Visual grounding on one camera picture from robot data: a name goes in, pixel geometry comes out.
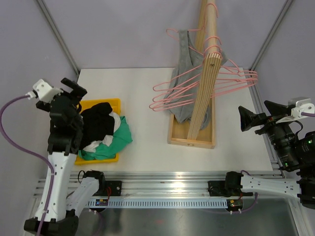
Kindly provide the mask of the white tank top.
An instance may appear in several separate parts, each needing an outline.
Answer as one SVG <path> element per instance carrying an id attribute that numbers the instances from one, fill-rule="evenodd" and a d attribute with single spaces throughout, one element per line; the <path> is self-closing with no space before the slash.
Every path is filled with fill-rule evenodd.
<path id="1" fill-rule="evenodd" d="M 121 120 L 120 120 L 120 116 L 115 113 L 115 112 L 111 112 L 109 114 L 109 116 L 114 118 L 114 132 L 116 132 L 118 130 L 118 128 L 121 125 Z M 91 153 L 95 153 L 96 152 L 96 148 L 100 145 L 100 144 L 104 144 L 106 146 L 110 146 L 113 142 L 113 135 L 105 135 L 104 139 L 102 141 L 93 141 L 91 142 L 89 145 L 85 146 L 83 148 L 84 151 L 86 152 L 91 152 Z"/>

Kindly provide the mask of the green tank top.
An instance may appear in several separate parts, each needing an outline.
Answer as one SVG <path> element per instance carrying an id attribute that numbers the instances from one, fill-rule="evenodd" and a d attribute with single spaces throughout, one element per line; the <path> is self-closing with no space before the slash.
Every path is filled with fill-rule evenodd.
<path id="1" fill-rule="evenodd" d="M 125 116 L 120 116 L 121 125 L 113 134 L 113 142 L 110 146 L 100 144 L 95 153 L 80 150 L 78 156 L 84 160 L 104 160 L 114 158 L 127 145 L 132 143 L 132 135 Z"/>

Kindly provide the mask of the grey tank top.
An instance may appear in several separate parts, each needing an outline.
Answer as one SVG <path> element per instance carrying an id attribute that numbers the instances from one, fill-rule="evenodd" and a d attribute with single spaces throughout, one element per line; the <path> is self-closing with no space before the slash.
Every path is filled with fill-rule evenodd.
<path id="1" fill-rule="evenodd" d="M 203 56 L 196 51 L 188 30 L 180 30 L 179 60 L 172 71 L 171 82 L 164 99 L 164 105 L 181 124 L 190 121 L 194 109 L 199 80 L 201 78 Z"/>

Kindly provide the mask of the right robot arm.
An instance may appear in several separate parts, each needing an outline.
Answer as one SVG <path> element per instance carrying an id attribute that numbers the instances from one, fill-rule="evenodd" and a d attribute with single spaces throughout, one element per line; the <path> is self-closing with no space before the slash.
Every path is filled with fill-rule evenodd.
<path id="1" fill-rule="evenodd" d="M 224 180 L 208 182 L 211 197 L 242 199 L 245 196 L 257 197 L 259 193 L 275 194 L 299 201 L 302 206 L 315 207 L 315 133 L 308 132 L 303 139 L 293 132 L 290 124 L 301 125 L 301 119 L 313 118 L 315 106 L 311 99 L 298 97 L 287 105 L 264 101 L 269 111 L 255 114 L 239 106 L 241 130 L 243 132 L 258 126 L 257 135 L 267 135 L 281 163 L 280 170 L 296 172 L 299 180 L 272 180 L 257 178 L 246 171 L 227 172 Z"/>

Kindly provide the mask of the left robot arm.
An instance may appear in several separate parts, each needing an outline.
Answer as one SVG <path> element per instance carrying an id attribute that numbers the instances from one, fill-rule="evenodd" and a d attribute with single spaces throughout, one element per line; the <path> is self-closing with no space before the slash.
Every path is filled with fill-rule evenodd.
<path id="1" fill-rule="evenodd" d="M 77 83 L 64 78 L 61 83 L 71 89 L 67 92 L 40 79 L 29 93 L 38 98 L 36 107 L 48 112 L 48 171 L 42 197 L 33 218 L 24 223 L 24 230 L 36 236 L 73 236 L 79 216 L 95 195 L 105 193 L 104 174 L 88 171 L 80 185 L 68 194 L 68 183 L 83 137 L 81 99 L 87 91 Z"/>

